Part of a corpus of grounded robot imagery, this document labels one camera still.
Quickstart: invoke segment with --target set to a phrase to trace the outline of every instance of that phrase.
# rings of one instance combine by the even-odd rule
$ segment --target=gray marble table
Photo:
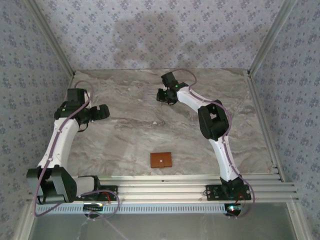
[[[219,99],[232,114],[229,142],[241,173],[268,173],[272,166],[244,72],[192,69],[194,90]],[[72,143],[67,169],[73,176],[219,174],[215,153],[199,129],[198,115],[182,103],[155,102],[162,70],[77,71],[73,84],[90,81],[92,105],[107,104],[110,118],[89,124]],[[174,73],[191,84],[188,72]],[[78,85],[88,91],[85,83]],[[173,166],[150,168],[150,153],[172,152]]]

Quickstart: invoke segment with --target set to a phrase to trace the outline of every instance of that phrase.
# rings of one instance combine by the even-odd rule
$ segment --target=pink cable
[[[202,102],[204,102],[204,103],[210,103],[210,104],[217,105],[218,107],[222,108],[222,109],[225,111],[225,113],[226,113],[226,115],[227,115],[227,117],[228,117],[229,127],[228,127],[228,129],[226,130],[226,132],[222,135],[222,140],[223,140],[223,146],[224,146],[225,154],[226,154],[226,157],[227,157],[228,162],[229,162],[229,164],[230,164],[230,167],[232,168],[232,170],[234,171],[234,173],[235,173],[245,184],[248,185],[248,187],[250,188],[250,190],[251,190],[251,192],[252,192],[252,205],[251,205],[251,207],[249,208],[249,210],[248,210],[247,212],[245,212],[244,214],[242,214],[241,216],[238,216],[238,217],[236,216],[236,217],[234,217],[235,219],[243,218],[243,217],[247,216],[247,215],[251,212],[251,210],[254,208],[255,203],[256,203],[256,196],[255,196],[255,191],[254,191],[254,189],[252,188],[252,186],[249,184],[249,182],[248,182],[247,180],[245,180],[245,179],[240,175],[239,172],[237,172],[236,168],[234,167],[234,165],[233,165],[232,162],[231,162],[231,159],[230,159],[230,156],[229,156],[229,153],[228,153],[227,145],[226,145],[226,143],[225,143],[225,137],[228,135],[228,133],[229,133],[229,131],[230,131],[230,129],[231,129],[231,125],[232,125],[232,117],[231,117],[231,114],[230,114],[230,112],[229,112],[223,105],[221,105],[220,103],[215,102],[215,101],[212,101],[212,100],[202,99],[201,97],[198,97],[197,95],[195,95],[195,94],[191,91],[191,90],[192,90],[191,88],[198,82],[196,75],[195,75],[192,71],[190,71],[190,70],[188,70],[188,69],[185,69],[185,68],[178,68],[178,69],[173,70],[172,73],[173,73],[173,72],[176,72],[176,71],[186,71],[186,72],[190,73],[190,74],[194,77],[194,83],[192,83],[192,84],[188,87],[188,90],[189,90],[189,93],[191,94],[191,96],[193,96],[194,98],[196,98],[196,99],[198,99],[199,101],[202,101]]]
[[[88,81],[85,81],[85,80],[81,80],[81,81],[77,81],[74,85],[74,87],[76,87],[79,83],[87,83],[90,85],[91,87],[91,94],[90,94],[90,97],[88,98],[88,100],[81,106],[79,107],[75,112],[73,112],[70,116],[68,116],[64,121],[63,123],[61,124],[61,126],[59,127],[55,137],[54,137],[54,140],[53,140],[53,143],[52,143],[52,147],[50,149],[50,152],[49,152],[49,156],[48,156],[48,160],[46,161],[41,173],[40,173],[40,176],[39,176],[39,179],[38,179],[38,183],[37,183],[37,186],[36,186],[36,189],[35,189],[35,194],[33,196],[33,208],[32,208],[32,213],[35,217],[41,217],[49,212],[51,212],[52,210],[54,210],[55,208],[57,208],[59,205],[61,205],[61,203],[59,204],[56,204],[55,206],[53,206],[52,208],[48,209],[47,211],[45,212],[42,212],[40,214],[37,214],[36,213],[36,208],[37,208],[37,198],[38,198],[38,193],[39,193],[39,188],[40,188],[40,185],[41,185],[41,181],[45,175],[45,172],[51,162],[51,158],[52,158],[52,155],[54,154],[54,150],[55,150],[55,147],[56,147],[56,144],[57,144],[57,141],[58,141],[58,138],[59,138],[59,135],[60,133],[62,133],[62,129],[64,128],[64,126],[66,125],[67,121],[69,121],[74,115],[76,115],[77,113],[79,113],[82,109],[84,109],[91,101],[94,93],[95,93],[95,90],[94,90],[94,86],[92,85],[91,82],[88,82]]]

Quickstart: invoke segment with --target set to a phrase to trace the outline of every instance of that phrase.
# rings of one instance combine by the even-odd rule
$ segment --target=wall
[[[282,166],[320,239],[320,3],[298,0],[254,77]]]
[[[74,70],[248,69],[282,0],[36,0]]]
[[[28,168],[42,158],[69,79],[22,0],[0,1],[0,239],[30,199]]]

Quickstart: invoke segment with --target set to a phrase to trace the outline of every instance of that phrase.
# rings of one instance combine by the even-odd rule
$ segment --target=robotic arm
[[[249,187],[244,185],[244,181],[239,177],[238,169],[230,150],[228,136],[225,136],[223,141],[223,135],[229,128],[225,111],[214,103],[208,104],[198,100],[196,97],[203,98],[196,93],[194,93],[196,97],[192,96],[188,85],[184,82],[178,83],[172,72],[163,75],[162,82],[166,89],[158,90],[157,101],[168,103],[169,105],[181,102],[196,111],[199,117],[201,133],[209,140],[217,157],[222,184],[206,186],[207,200],[237,200],[239,195],[242,195],[245,200],[250,200]],[[97,106],[91,108],[86,106],[70,118],[75,111],[86,103],[86,95],[88,93],[85,89],[68,89],[67,101],[54,113],[53,134],[43,159],[39,162],[37,168],[31,168],[27,172],[26,178],[31,191],[36,194],[40,175],[47,161],[50,161],[39,185],[37,193],[37,202],[39,204],[72,203],[77,200],[77,196],[96,190],[118,191],[117,186],[100,185],[97,176],[72,177],[67,171],[68,156],[72,142],[76,133],[83,131],[79,130],[80,126],[86,125],[88,127],[89,122],[106,119],[110,116],[107,105],[103,104],[99,106],[99,109]],[[82,196],[80,200],[110,201],[110,197],[108,196],[107,198],[103,194],[93,194]]]
[[[210,188],[216,192],[215,198],[221,200],[234,200],[241,194],[245,199],[250,200],[251,195],[247,192],[249,188],[247,185],[244,185],[243,180],[241,180],[237,174],[239,171],[230,150],[229,137],[225,136],[223,141],[223,135],[229,128],[229,122],[225,111],[214,103],[208,104],[207,102],[200,101],[192,96],[189,92],[188,85],[184,82],[179,83],[172,72],[161,76],[161,78],[165,89],[159,88],[156,96],[157,101],[168,103],[169,105],[181,102],[198,113],[200,131],[212,145],[220,168],[220,180],[222,185]],[[200,99],[208,100],[194,91],[193,94]]]
[[[60,204],[71,203],[77,196],[99,190],[101,188],[97,176],[71,177],[67,171],[68,156],[71,145],[81,125],[88,127],[89,122],[106,119],[110,116],[107,105],[103,104],[88,108],[86,106],[76,115],[70,118],[60,130],[63,122],[83,104],[85,104],[85,95],[87,90],[80,88],[71,88],[67,91],[67,101],[65,101],[54,113],[54,129],[48,148],[39,162],[37,168],[31,168],[26,174],[27,181],[33,194],[39,181],[41,171],[51,154],[49,165],[44,173],[40,183],[37,195],[39,204]]]

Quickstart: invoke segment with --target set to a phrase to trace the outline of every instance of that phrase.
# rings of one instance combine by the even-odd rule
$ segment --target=purple cable
[[[248,210],[247,212],[245,212],[244,214],[242,214],[241,216],[238,216],[238,217],[236,216],[236,217],[235,217],[235,219],[237,219],[237,218],[238,218],[238,219],[243,218],[243,217],[247,216],[247,215],[251,212],[251,210],[253,209],[253,207],[255,206],[256,196],[255,196],[255,191],[254,191],[254,189],[252,188],[252,186],[248,183],[247,180],[245,180],[245,179],[240,175],[239,172],[237,172],[236,168],[233,166],[233,164],[232,164],[232,162],[231,162],[231,160],[230,160],[230,156],[229,156],[229,153],[228,153],[227,145],[226,145],[226,143],[225,143],[225,137],[228,135],[228,133],[229,133],[229,131],[230,131],[230,129],[231,129],[231,125],[232,125],[232,117],[231,117],[231,114],[230,114],[230,112],[229,112],[223,105],[221,105],[220,103],[215,102],[215,101],[211,101],[211,100],[202,99],[201,97],[198,97],[197,95],[195,95],[195,94],[191,91],[191,90],[192,90],[191,88],[198,82],[196,75],[195,75],[192,71],[190,71],[190,70],[188,70],[188,69],[185,69],[185,68],[178,68],[178,69],[173,70],[172,73],[173,73],[173,72],[176,72],[176,71],[186,71],[186,72],[190,73],[190,74],[194,77],[194,83],[192,83],[192,84],[189,86],[189,88],[188,88],[189,93],[191,94],[191,96],[193,96],[194,98],[196,98],[196,99],[198,99],[199,101],[202,101],[202,102],[204,102],[204,103],[210,103],[210,104],[217,105],[218,107],[222,108],[222,109],[226,112],[226,115],[227,115],[227,117],[228,117],[228,119],[229,119],[229,127],[228,127],[228,129],[226,130],[226,132],[222,135],[222,140],[223,140],[223,146],[224,146],[225,154],[226,154],[226,157],[227,157],[228,162],[229,162],[229,164],[230,164],[230,167],[232,168],[232,170],[234,171],[234,173],[235,173],[245,184],[248,185],[248,187],[250,188],[250,190],[251,190],[251,192],[252,192],[252,205],[251,205],[251,207],[249,208],[249,210]]]
[[[110,227],[112,227],[124,240],[129,240],[129,238],[127,238],[122,232],[120,232],[119,230],[118,230],[118,228],[116,228],[116,226],[115,225],[113,225],[111,222],[109,222],[107,219],[103,219],[107,224],[109,224],[110,225]]]
[[[91,101],[94,93],[95,93],[95,90],[94,90],[94,86],[92,85],[91,82],[88,82],[88,81],[85,81],[85,80],[81,80],[81,81],[77,81],[74,85],[74,87],[76,87],[79,83],[87,83],[90,85],[91,87],[91,95],[90,97],[88,98],[88,100],[81,106],[79,107],[75,112],[73,112],[70,116],[68,116],[64,121],[63,123],[61,124],[61,126],[59,127],[55,137],[54,137],[54,140],[53,140],[53,143],[52,143],[52,147],[50,149],[50,152],[49,152],[49,156],[48,156],[48,160],[46,161],[41,173],[40,173],[40,176],[39,176],[39,179],[38,179],[38,183],[37,183],[37,186],[36,186],[36,189],[35,189],[35,194],[33,196],[33,209],[32,209],[32,213],[35,217],[41,217],[49,212],[51,212],[52,210],[54,210],[55,208],[57,208],[59,205],[61,205],[61,203],[59,204],[56,204],[55,206],[53,206],[52,208],[48,209],[47,211],[45,212],[42,212],[40,214],[37,214],[36,213],[36,208],[37,208],[37,197],[38,197],[38,192],[39,192],[39,188],[40,188],[40,184],[41,184],[41,181],[42,181],[42,178],[44,177],[45,175],[45,172],[51,162],[51,158],[52,158],[52,155],[54,154],[54,150],[55,150],[55,147],[56,147],[56,144],[57,144],[57,141],[58,141],[58,138],[59,138],[59,135],[60,133],[62,133],[62,129],[64,128],[64,126],[66,125],[67,121],[69,121],[74,115],[76,115],[78,112],[80,112],[82,109],[84,109]]]

